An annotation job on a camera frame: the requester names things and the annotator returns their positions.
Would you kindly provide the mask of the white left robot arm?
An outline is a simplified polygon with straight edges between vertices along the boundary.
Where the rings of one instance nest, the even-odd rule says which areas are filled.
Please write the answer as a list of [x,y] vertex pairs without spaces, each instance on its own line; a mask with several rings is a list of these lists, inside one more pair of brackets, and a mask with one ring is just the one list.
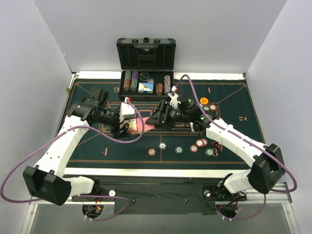
[[23,178],[30,195],[56,205],[64,204],[68,197],[83,194],[88,200],[99,198],[100,188],[88,177],[63,178],[65,167],[82,137],[94,123],[113,128],[115,138],[127,135],[124,122],[136,117],[135,109],[126,98],[117,111],[105,108],[109,93],[93,87],[88,97],[74,102],[69,108],[58,139],[33,167],[26,167]]

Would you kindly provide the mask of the orange big blind button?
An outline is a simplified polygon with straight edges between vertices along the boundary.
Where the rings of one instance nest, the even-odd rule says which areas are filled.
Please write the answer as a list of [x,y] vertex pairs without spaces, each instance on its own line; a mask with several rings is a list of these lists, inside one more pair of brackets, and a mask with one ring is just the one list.
[[202,104],[202,105],[206,105],[206,104],[208,104],[209,103],[209,100],[206,98],[206,97],[202,97],[202,98],[200,98],[200,103]]

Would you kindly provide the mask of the red triangular dealer button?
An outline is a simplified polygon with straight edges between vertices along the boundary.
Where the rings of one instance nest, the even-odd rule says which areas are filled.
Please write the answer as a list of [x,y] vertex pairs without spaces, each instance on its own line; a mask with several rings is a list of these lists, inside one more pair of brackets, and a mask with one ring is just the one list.
[[213,142],[212,142],[212,145],[213,145],[216,149],[218,149],[219,151],[222,152],[222,150],[223,150],[223,145],[222,145],[220,142],[218,142],[218,141],[213,141]]

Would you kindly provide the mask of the blue poker chip stack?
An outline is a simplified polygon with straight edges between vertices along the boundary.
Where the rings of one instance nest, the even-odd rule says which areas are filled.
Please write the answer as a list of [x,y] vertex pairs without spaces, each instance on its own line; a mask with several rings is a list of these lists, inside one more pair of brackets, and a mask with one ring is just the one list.
[[160,148],[161,150],[164,150],[164,149],[166,149],[166,147],[167,147],[166,143],[164,143],[164,142],[159,143],[158,146],[159,146],[159,148]]

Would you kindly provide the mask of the red playing card deck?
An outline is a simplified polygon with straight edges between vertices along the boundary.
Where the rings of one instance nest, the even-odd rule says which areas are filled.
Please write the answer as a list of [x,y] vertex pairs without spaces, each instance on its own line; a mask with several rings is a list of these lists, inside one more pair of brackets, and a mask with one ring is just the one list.
[[144,130],[144,133],[145,133],[145,132],[151,131],[155,128],[155,126],[146,123],[147,119],[148,119],[148,117],[143,117],[144,125],[142,125],[140,118],[126,120],[124,122],[124,124],[129,125],[129,132],[131,134],[140,135],[142,130]]

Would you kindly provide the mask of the green poker chip stack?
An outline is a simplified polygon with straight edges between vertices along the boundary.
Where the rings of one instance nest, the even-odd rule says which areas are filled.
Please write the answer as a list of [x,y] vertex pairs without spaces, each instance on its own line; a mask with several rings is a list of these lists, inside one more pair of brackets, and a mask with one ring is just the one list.
[[175,153],[176,154],[181,154],[183,153],[183,148],[181,146],[176,146],[175,147]]

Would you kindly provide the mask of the red poker chip stack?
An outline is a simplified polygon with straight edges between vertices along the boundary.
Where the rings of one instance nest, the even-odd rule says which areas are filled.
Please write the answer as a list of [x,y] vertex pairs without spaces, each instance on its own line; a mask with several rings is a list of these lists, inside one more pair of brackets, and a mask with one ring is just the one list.
[[149,156],[155,156],[155,155],[156,155],[156,149],[150,148],[150,149],[148,150],[148,155],[149,155]]

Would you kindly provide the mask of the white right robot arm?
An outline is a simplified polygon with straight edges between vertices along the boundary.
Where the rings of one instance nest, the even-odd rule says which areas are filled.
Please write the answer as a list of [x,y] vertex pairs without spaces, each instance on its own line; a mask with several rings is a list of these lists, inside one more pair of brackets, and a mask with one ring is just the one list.
[[188,124],[192,132],[220,143],[243,159],[249,169],[238,174],[226,175],[218,185],[218,195],[229,199],[234,194],[255,189],[268,194],[285,174],[281,149],[275,145],[257,142],[235,130],[211,109],[197,104],[189,95],[180,95],[177,104],[162,100],[146,124],[173,128],[178,123]]

